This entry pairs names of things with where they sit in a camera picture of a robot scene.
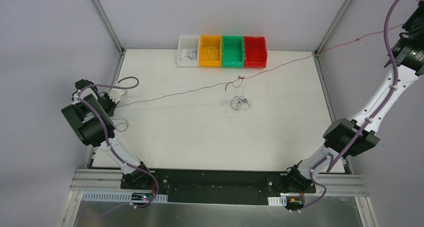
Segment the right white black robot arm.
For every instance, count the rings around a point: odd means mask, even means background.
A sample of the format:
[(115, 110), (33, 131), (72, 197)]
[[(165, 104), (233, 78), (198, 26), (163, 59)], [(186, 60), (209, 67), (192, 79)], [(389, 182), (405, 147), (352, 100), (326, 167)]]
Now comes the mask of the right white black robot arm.
[(315, 177), (330, 172), (341, 158), (357, 156), (375, 147), (383, 118), (419, 77), (424, 74), (424, 0), (402, 26), (399, 40), (390, 50), (394, 59), (384, 82), (365, 107), (346, 119), (333, 122), (323, 134), (323, 145), (309, 158), (290, 167), (282, 176), (282, 193), (315, 191)]

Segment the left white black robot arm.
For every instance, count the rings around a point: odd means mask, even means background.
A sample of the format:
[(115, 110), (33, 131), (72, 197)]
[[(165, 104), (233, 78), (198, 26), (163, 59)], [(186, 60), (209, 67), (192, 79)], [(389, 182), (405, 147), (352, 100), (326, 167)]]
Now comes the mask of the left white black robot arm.
[(154, 188), (155, 178), (147, 166), (123, 146), (111, 119), (129, 88), (117, 84), (110, 86), (109, 92), (100, 93), (98, 85), (87, 79), (75, 82), (75, 88), (72, 103), (61, 112), (79, 140), (105, 152), (118, 164), (122, 171), (121, 188)]

